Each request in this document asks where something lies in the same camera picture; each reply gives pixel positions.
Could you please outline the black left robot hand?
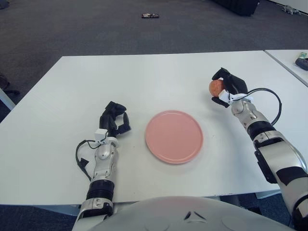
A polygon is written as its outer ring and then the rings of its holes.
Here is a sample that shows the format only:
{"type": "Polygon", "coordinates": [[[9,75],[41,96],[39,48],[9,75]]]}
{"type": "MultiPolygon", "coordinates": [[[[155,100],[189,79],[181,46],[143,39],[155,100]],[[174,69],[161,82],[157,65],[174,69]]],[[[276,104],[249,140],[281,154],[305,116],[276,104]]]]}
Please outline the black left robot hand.
{"type": "Polygon", "coordinates": [[[108,137],[114,138],[119,134],[130,131],[131,127],[126,110],[125,106],[110,101],[105,107],[105,111],[100,116],[99,128],[106,129],[108,131],[108,137]],[[118,116],[123,116],[123,124],[120,126],[116,125],[116,118],[118,116]]]}

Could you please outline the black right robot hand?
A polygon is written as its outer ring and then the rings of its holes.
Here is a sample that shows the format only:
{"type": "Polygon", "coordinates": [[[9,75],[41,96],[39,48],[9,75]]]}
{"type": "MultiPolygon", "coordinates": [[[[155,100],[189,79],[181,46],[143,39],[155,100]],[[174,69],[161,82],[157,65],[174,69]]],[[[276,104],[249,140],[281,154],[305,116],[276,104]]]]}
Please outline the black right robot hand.
{"type": "Polygon", "coordinates": [[[219,69],[212,77],[209,84],[212,101],[229,107],[235,100],[248,94],[247,85],[244,80],[232,75],[227,69],[219,69]]]}

